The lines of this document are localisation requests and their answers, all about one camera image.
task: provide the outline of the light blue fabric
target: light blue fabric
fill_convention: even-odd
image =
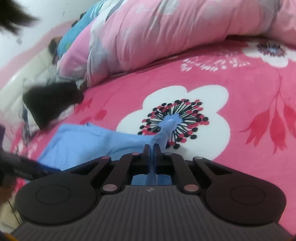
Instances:
[[[83,17],[73,26],[61,39],[58,47],[57,54],[61,58],[64,53],[70,48],[77,36],[89,25],[98,15],[101,10],[103,3],[106,0],[97,2],[94,6],[90,7],[89,10],[83,15]]]
[[[130,135],[101,128],[87,123],[86,125],[63,124],[40,155],[38,161],[44,165],[65,170],[100,156],[110,156],[119,160],[127,153],[143,151],[149,144],[153,151],[158,143],[165,151],[166,143],[175,128],[174,120],[164,121],[161,130],[155,135]],[[161,185],[162,177],[154,174],[154,163],[150,164],[150,174],[137,175],[133,185]]]

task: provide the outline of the headboard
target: headboard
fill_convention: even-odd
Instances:
[[[10,140],[14,138],[11,129],[15,129],[21,122],[23,79],[42,79],[49,75],[50,68],[53,68],[52,56],[47,48],[44,48],[19,69],[0,90],[0,123],[5,125],[6,135]]]

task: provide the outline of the white wall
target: white wall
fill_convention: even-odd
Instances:
[[[78,19],[98,0],[17,0],[27,12],[40,17],[33,27],[24,28],[20,37],[10,33],[0,35],[0,69],[12,58],[30,49],[50,29],[69,20]]]

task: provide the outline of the pink bedsheet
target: pink bedsheet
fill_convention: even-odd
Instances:
[[[295,233],[295,68],[296,51],[284,45],[227,40],[87,90],[64,123],[90,121],[111,130],[153,134],[155,120],[170,104],[180,110],[187,106],[180,124],[185,131],[174,132],[170,151],[186,159],[204,156],[274,183],[287,198],[280,224]],[[58,127],[38,133],[28,148],[16,138],[14,151],[37,159]]]

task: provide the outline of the ribbed gray surface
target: ribbed gray surface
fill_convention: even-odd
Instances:
[[[126,186],[104,196],[81,220],[40,227],[24,223],[13,235],[19,241],[283,241],[290,235],[272,223],[239,227],[207,211],[198,196],[175,186]]]

